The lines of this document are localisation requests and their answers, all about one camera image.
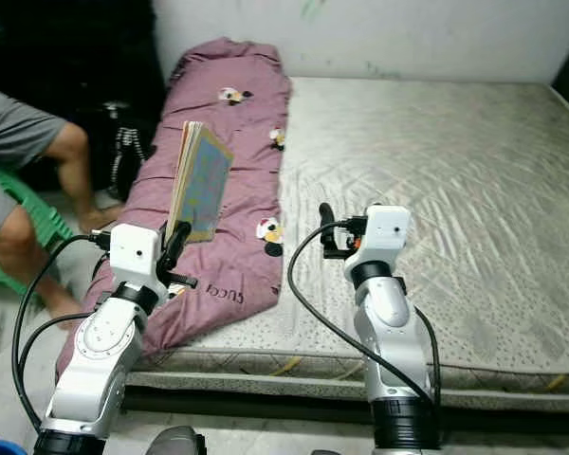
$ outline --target knee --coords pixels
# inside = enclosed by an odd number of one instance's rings
[[[36,246],[36,232],[28,213],[21,206],[0,227],[0,256],[27,255]]]
[[[66,123],[46,154],[61,160],[79,159],[88,155],[88,135],[78,125]]]

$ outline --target green chair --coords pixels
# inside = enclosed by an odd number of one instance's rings
[[[49,246],[56,240],[74,235],[55,208],[50,207],[30,187],[4,168],[0,168],[0,186],[28,212],[40,245]],[[1,268],[0,283],[6,284],[19,295],[26,292],[23,284],[9,277]]]

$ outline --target blanket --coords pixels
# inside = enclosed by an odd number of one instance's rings
[[[175,273],[198,287],[158,307],[149,317],[144,353],[181,346],[211,329],[276,304],[282,277],[278,182],[290,82],[275,47],[226,38],[186,52],[170,79],[154,145],[119,223],[158,229],[168,217],[185,120],[203,121],[234,154],[220,221],[212,242],[189,244]],[[115,289],[109,263],[83,299],[90,311],[103,291]],[[57,361],[61,372],[74,332]]]

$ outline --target gray shorts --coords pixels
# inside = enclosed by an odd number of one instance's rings
[[[0,93],[0,164],[22,168],[46,150],[64,126],[62,118]],[[16,204],[0,187],[0,227]]]

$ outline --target white mattress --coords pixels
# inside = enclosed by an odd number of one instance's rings
[[[540,85],[293,84],[284,263],[320,202],[338,217],[408,207],[397,274],[434,325],[445,404],[569,410],[569,111]],[[354,333],[353,288],[319,246],[299,264],[300,288]],[[363,399],[362,376],[358,353],[284,283],[275,308],[146,359],[130,382]]]

